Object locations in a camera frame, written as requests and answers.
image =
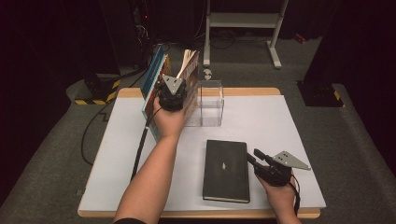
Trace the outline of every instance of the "gray carpet floor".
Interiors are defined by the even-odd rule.
[[[320,39],[304,44],[278,40],[276,50],[283,67],[276,70],[264,41],[237,41],[227,49],[216,49],[229,43],[214,40],[212,79],[221,79],[224,87],[276,87],[285,95],[327,204],[319,218],[305,219],[303,223],[396,223],[396,180],[377,152],[344,86],[333,85],[341,94],[344,107],[304,105],[296,80],[304,79],[319,42]],[[183,47],[178,44],[163,47],[169,48],[172,69],[177,70]],[[131,86],[139,76],[122,79],[120,89]],[[111,223],[111,218],[79,217],[77,213],[91,171],[80,155],[81,138],[90,120],[103,107],[75,105],[74,97],[82,86],[81,80],[65,93],[71,105],[42,142],[1,207],[1,224]],[[104,118],[110,117],[111,108],[109,105],[105,115],[93,120],[85,135],[84,152],[89,161],[94,161],[106,129]],[[160,222],[266,223],[265,220],[210,219]]]

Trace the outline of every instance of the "hand-mounted device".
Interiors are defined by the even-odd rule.
[[[186,80],[163,75],[159,94],[160,106],[167,111],[181,110],[187,96],[186,87]]]
[[[258,162],[256,162],[256,159],[248,153],[247,161],[253,165],[255,175],[261,177],[271,186],[282,187],[289,184],[293,188],[294,193],[296,194],[294,212],[297,215],[298,209],[300,207],[300,187],[299,190],[297,190],[297,188],[295,188],[294,185],[290,183],[291,177],[294,177],[294,175],[292,175],[291,173],[291,168],[298,168],[304,170],[311,170],[311,168],[302,161],[299,161],[287,151],[282,151],[274,157],[265,155],[257,148],[254,149],[253,153],[260,160],[265,160],[269,165],[263,166],[259,164]]]

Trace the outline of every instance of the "person's right arm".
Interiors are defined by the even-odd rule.
[[[265,180],[261,178],[259,178],[259,180],[267,192],[267,199],[273,207],[277,223],[301,224],[300,219],[294,214],[295,194],[291,186],[286,185],[284,187],[273,187],[265,182]],[[291,178],[290,182],[295,185],[293,177]]]

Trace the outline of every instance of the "book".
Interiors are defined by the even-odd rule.
[[[187,119],[194,108],[197,105],[197,92],[198,92],[198,60],[199,51],[185,49],[184,57],[181,68],[176,76],[171,74],[170,57],[165,54],[162,46],[159,46],[150,67],[148,68],[146,78],[142,83],[141,91],[145,103],[143,103],[142,113],[146,120],[152,116],[152,104],[153,99],[156,97],[156,83],[163,82],[163,75],[169,77],[177,77],[186,80],[186,91],[187,96],[183,102],[184,107],[184,118]],[[149,124],[149,129],[154,136],[154,139],[158,141],[161,137],[161,132],[155,124],[154,119]]]
[[[247,144],[206,141],[204,200],[249,203]]]

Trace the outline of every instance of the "hand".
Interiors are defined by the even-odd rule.
[[[160,108],[160,99],[156,97],[154,99],[153,113],[157,112]],[[176,136],[179,138],[184,128],[184,108],[175,112],[160,109],[154,116],[154,120],[160,129],[162,137]]]
[[[273,207],[278,223],[301,223],[294,214],[295,193],[292,187],[289,184],[283,187],[273,187],[262,178],[258,176],[257,178],[267,192],[268,202]],[[295,187],[293,177],[291,177],[290,183]]]

